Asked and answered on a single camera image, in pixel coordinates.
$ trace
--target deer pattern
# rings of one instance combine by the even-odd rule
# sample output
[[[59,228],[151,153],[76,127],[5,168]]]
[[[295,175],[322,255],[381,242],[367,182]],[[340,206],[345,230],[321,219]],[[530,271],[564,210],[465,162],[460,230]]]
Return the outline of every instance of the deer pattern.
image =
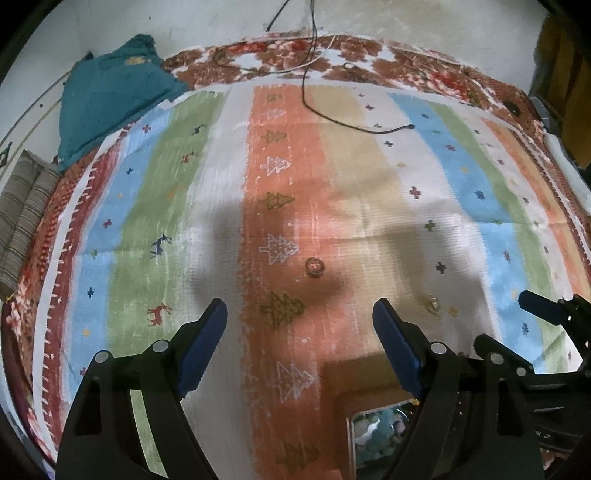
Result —
[[[150,252],[152,254],[150,258],[156,258],[157,256],[160,256],[164,253],[164,250],[162,249],[162,242],[172,245],[173,239],[163,234],[160,238],[158,238],[158,240],[152,242],[152,247],[156,247],[156,249],[153,252]]]
[[[155,327],[156,325],[162,325],[162,312],[163,311],[170,315],[170,314],[172,314],[173,309],[172,309],[172,307],[170,307],[164,303],[161,303],[159,306],[157,306],[154,309],[148,309],[148,313],[150,315],[154,315],[154,318],[150,319],[150,322],[151,322],[150,326]]]

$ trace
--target orange stripe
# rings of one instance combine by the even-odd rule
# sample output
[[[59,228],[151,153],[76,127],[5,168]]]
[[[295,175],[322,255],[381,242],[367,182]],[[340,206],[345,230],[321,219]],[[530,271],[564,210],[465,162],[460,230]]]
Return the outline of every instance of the orange stripe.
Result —
[[[247,139],[239,257],[245,302],[241,321],[246,326],[247,345],[244,388],[262,480],[338,475],[328,473],[335,468],[335,427],[332,405],[320,401],[324,385],[319,383],[319,370],[325,361],[362,348],[362,339],[349,324],[339,321],[346,317],[341,304],[352,301],[339,274],[335,239],[341,235],[329,205],[332,189],[326,181],[317,119],[302,106],[300,95],[300,88],[292,85],[257,87]],[[285,159],[291,166],[267,176],[261,165],[268,157]],[[295,201],[268,209],[264,202],[268,192],[294,196]],[[269,265],[268,254],[259,251],[267,244],[269,233],[295,242],[299,252],[283,263]],[[324,261],[326,270],[321,278],[306,276],[309,257]],[[305,312],[290,325],[274,329],[269,314],[261,311],[261,306],[270,304],[272,291],[301,301]],[[292,370],[292,365],[303,376]],[[286,382],[281,385],[281,379],[289,377],[287,372],[293,373],[301,386],[306,379],[311,382],[304,371],[315,380],[296,398]]]
[[[550,223],[550,229],[560,248],[573,292],[578,293],[584,298],[590,298],[591,287],[579,255],[577,244],[570,231],[569,221],[550,190],[550,187],[532,162],[530,156],[523,150],[508,129],[487,119],[483,119],[483,121],[495,134],[507,153],[513,158],[519,171],[527,179],[538,201],[544,207]]]

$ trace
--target red patterned border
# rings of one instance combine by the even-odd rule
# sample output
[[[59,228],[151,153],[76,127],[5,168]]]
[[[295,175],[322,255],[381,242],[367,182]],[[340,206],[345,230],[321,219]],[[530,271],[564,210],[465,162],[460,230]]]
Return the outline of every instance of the red patterned border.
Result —
[[[585,250],[583,249],[583,239],[581,238],[579,231],[577,230],[576,225],[574,224],[573,219],[572,219],[571,215],[569,214],[569,211],[567,210],[562,199],[560,198],[560,195],[558,194],[558,192],[556,192],[554,185],[552,185],[552,182],[550,181],[548,174],[546,173],[546,171],[544,170],[544,168],[540,164],[541,160],[540,160],[539,156],[535,152],[533,152],[532,149],[530,148],[530,146],[527,145],[523,141],[523,139],[519,135],[517,135],[513,130],[508,129],[508,131],[511,132],[513,137],[518,141],[518,143],[521,145],[521,148],[523,148],[524,151],[526,151],[530,154],[530,157],[534,161],[535,167],[538,169],[538,172],[540,172],[540,175],[542,175],[542,178],[545,180],[546,184],[550,188],[550,191],[554,195],[554,198],[556,199],[556,201],[560,205],[560,208],[562,209],[562,211],[564,213],[564,217],[566,218],[566,221],[569,224],[570,233],[573,235],[573,238],[575,239],[575,243],[577,244],[577,250],[579,251],[579,255],[580,255],[581,260],[584,265],[585,273],[587,274],[587,281],[589,283],[591,283],[591,263],[589,262],[589,258],[587,257],[587,253],[585,253]],[[558,172],[560,173],[558,175],[558,178],[554,177],[554,181],[557,183],[558,188],[561,190],[562,194],[564,194],[565,197],[567,198],[567,200],[570,202],[570,206],[573,208],[574,214],[579,217],[579,220],[581,220],[582,219],[582,217],[580,215],[581,210],[580,210],[580,206],[579,206],[577,200],[574,198],[574,195],[573,195],[572,191],[570,190],[570,187],[568,187],[566,189],[564,188],[564,184],[566,184],[566,185],[568,185],[568,184],[566,183],[566,179],[564,178],[562,171],[560,171],[560,169],[558,169],[558,168],[555,168],[553,170],[554,170],[553,173],[556,173],[556,170],[558,170]],[[583,229],[584,229],[585,233],[587,233],[587,229],[584,226],[585,222],[581,221],[581,223],[583,225]]]
[[[81,195],[76,210],[72,215],[69,230],[63,246],[55,245],[54,248],[62,248],[56,280],[53,287],[53,295],[47,316],[47,328],[45,334],[44,359],[43,359],[43,393],[42,402],[46,408],[43,417],[49,429],[51,439],[56,450],[61,441],[62,411],[61,411],[61,345],[64,331],[64,317],[66,314],[67,299],[70,292],[70,278],[74,266],[74,256],[78,251],[82,231],[85,227],[89,213],[102,197],[105,187],[115,168],[119,157],[121,139],[117,141],[100,159],[90,171],[90,179],[84,193]]]

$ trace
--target white wall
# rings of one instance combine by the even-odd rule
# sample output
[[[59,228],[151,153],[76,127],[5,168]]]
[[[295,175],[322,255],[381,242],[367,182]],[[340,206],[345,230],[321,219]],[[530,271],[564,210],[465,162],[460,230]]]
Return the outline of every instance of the white wall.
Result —
[[[282,3],[64,0],[31,37],[0,87],[0,137],[88,50],[107,53],[137,33],[151,34],[163,57],[196,44],[231,42],[261,34]],[[316,0],[318,26],[328,33],[385,37],[440,50],[524,90],[531,83],[533,52],[544,16],[536,0]],[[306,25],[308,0],[291,0],[274,30]],[[13,149],[59,98],[60,86],[12,135]],[[56,109],[25,147],[50,161],[59,144],[58,119]]]

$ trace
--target blue gripper pad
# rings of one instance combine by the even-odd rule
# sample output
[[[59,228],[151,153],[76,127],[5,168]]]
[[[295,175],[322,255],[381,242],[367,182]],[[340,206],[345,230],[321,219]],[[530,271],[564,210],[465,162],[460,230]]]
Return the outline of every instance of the blue gripper pad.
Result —
[[[187,393],[199,386],[228,324],[228,307],[224,302],[218,302],[211,314],[201,318],[199,322],[205,322],[205,324],[180,362],[177,383],[179,398],[186,397]]]
[[[408,343],[400,324],[402,320],[392,307],[388,308],[386,299],[378,300],[374,305],[374,329],[378,334],[379,341],[386,352],[392,368],[396,372],[402,388],[421,398],[424,387],[421,385],[420,373],[423,368],[420,357],[414,352],[413,347]],[[407,324],[418,330],[423,336],[420,328],[416,325]]]

